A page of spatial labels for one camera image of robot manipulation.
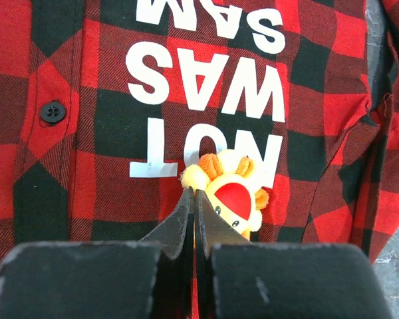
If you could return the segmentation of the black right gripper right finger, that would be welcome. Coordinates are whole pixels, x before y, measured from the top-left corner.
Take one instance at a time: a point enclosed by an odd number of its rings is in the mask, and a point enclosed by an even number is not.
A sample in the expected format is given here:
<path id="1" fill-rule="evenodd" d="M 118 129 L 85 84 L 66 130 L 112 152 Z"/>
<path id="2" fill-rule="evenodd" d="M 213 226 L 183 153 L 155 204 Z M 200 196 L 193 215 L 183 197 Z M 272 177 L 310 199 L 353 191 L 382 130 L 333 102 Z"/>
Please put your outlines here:
<path id="1" fill-rule="evenodd" d="M 214 307 L 213 270 L 211 249 L 214 245 L 250 245 L 218 215 L 202 190 L 195 193 L 194 235 L 196 244 L 196 274 L 198 314 L 200 318 L 212 318 L 208 312 Z"/>

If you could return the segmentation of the yellow plush flower brooch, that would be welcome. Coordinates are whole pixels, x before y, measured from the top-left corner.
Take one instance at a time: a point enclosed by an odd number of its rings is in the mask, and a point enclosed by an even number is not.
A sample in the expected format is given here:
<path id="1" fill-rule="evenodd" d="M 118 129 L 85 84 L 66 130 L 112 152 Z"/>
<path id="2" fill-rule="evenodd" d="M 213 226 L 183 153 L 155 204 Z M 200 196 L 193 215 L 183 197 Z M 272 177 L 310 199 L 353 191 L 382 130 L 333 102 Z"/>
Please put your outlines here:
<path id="1" fill-rule="evenodd" d="M 235 150 L 205 154 L 181 174 L 184 189 L 202 190 L 227 224 L 247 240 L 262 225 L 269 194 L 259 180 L 256 162 Z"/>

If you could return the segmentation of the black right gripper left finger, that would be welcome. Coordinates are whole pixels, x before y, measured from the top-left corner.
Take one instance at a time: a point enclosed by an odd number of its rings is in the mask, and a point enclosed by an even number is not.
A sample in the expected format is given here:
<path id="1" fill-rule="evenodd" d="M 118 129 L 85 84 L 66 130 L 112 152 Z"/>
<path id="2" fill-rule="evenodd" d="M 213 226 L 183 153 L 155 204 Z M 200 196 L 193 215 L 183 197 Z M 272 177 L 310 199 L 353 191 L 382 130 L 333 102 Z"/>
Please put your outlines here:
<path id="1" fill-rule="evenodd" d="M 191 316 L 194 191 L 184 190 L 173 212 L 140 241 L 157 244 L 160 248 L 150 317 Z"/>

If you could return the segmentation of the red black plaid shirt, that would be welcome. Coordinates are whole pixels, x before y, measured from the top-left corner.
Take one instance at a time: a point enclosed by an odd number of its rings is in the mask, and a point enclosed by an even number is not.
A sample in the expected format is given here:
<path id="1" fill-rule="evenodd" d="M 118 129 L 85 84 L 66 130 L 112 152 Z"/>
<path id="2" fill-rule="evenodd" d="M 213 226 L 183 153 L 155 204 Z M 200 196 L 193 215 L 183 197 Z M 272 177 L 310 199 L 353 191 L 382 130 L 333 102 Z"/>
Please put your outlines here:
<path id="1" fill-rule="evenodd" d="M 0 1 L 0 318 L 151 318 L 140 240 L 223 150 L 269 203 L 250 245 L 212 247 L 208 314 L 389 318 L 371 263 L 399 228 L 399 69 L 374 101 L 365 9 Z"/>

